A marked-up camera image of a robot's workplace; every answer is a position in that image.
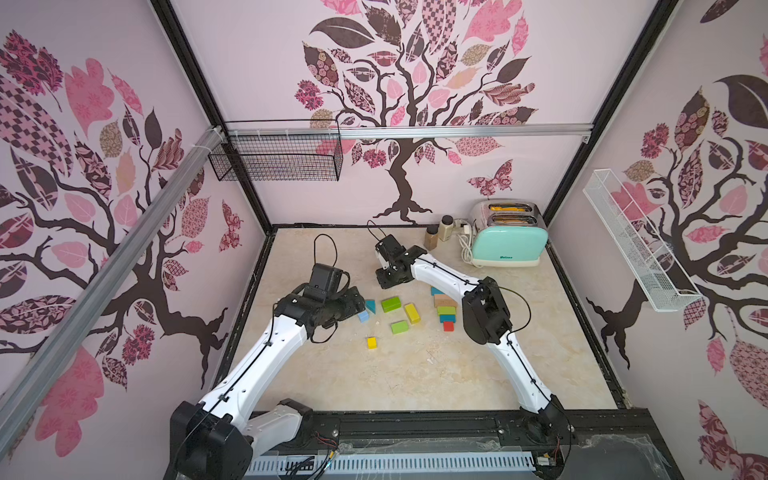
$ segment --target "white wire basket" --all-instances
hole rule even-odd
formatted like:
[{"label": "white wire basket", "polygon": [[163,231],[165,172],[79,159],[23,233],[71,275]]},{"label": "white wire basket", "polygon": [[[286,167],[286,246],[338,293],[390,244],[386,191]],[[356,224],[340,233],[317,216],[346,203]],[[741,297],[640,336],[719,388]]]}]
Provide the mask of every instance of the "white wire basket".
[{"label": "white wire basket", "polygon": [[610,168],[592,173],[584,194],[657,312],[677,312],[702,297],[674,252]]}]

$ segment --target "beige tabletop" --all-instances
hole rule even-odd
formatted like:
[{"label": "beige tabletop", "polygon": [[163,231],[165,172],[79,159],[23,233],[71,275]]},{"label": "beige tabletop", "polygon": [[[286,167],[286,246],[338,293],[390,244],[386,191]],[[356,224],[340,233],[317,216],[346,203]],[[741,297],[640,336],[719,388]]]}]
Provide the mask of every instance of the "beige tabletop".
[{"label": "beige tabletop", "polygon": [[[406,248],[421,245],[422,228],[387,228]],[[461,313],[455,332],[442,329],[429,285],[412,281],[389,290],[376,282],[380,267],[376,241],[364,228],[280,229],[264,270],[253,308],[237,348],[239,362],[269,326],[272,304],[310,278],[313,239],[327,233],[339,250],[337,267],[349,272],[351,285],[376,300],[376,315],[366,323],[357,316],[339,324],[322,345],[307,343],[277,374],[257,409],[272,409],[291,398],[315,410],[464,410],[517,409],[520,405],[504,371],[487,346],[464,332]],[[491,276],[501,286],[528,299],[533,320],[518,332],[520,344],[536,372],[566,409],[614,409],[616,405],[581,331],[554,267],[545,253],[529,268],[477,268],[463,263],[456,236],[431,252],[438,260],[471,276]],[[321,237],[317,261],[331,264],[333,246]],[[504,292],[511,321],[519,328],[528,318],[525,304]],[[408,332],[393,335],[390,324],[406,319],[404,309],[384,313],[380,301],[399,296],[414,303],[422,320]],[[315,340],[330,330],[318,329]],[[369,350],[366,338],[376,337]]]}]

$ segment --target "yellow block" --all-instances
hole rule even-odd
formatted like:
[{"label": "yellow block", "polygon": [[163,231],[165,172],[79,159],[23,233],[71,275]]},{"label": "yellow block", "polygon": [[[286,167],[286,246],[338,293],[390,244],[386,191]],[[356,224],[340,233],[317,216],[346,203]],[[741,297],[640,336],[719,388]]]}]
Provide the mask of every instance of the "yellow block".
[{"label": "yellow block", "polygon": [[422,317],[420,317],[419,312],[416,311],[416,305],[409,303],[405,308],[408,318],[411,319],[411,323],[418,323],[421,321]]}]

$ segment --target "butterfly decal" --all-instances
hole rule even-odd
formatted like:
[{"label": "butterfly decal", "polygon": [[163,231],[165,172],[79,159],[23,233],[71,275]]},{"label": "butterfly decal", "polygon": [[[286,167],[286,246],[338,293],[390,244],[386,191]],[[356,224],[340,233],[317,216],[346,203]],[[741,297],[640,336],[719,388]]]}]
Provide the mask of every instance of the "butterfly decal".
[{"label": "butterfly decal", "polygon": [[221,210],[224,212],[224,221],[227,222],[227,232],[221,237],[219,242],[219,251],[223,252],[230,247],[237,248],[240,245],[240,235],[237,231],[240,229],[243,221],[237,214],[232,213],[232,209],[224,200],[221,201]]},{"label": "butterfly decal", "polygon": [[512,184],[511,173],[512,160],[507,160],[498,168],[493,178],[473,177],[467,180],[467,183],[475,188],[479,188],[481,195],[490,197],[496,193],[496,188],[499,190],[512,190],[510,186]]}]

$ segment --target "bottle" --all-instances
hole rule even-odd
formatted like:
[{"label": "bottle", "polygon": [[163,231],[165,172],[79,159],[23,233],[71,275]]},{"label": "bottle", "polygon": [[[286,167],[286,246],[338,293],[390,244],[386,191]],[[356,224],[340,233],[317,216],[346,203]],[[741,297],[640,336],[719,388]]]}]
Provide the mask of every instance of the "bottle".
[{"label": "bottle", "polygon": [[440,221],[437,237],[445,242],[447,239],[451,238],[451,233],[453,233],[453,217],[445,215]]},{"label": "bottle", "polygon": [[437,247],[437,225],[430,225],[424,233],[424,248],[430,251],[435,247]]}]

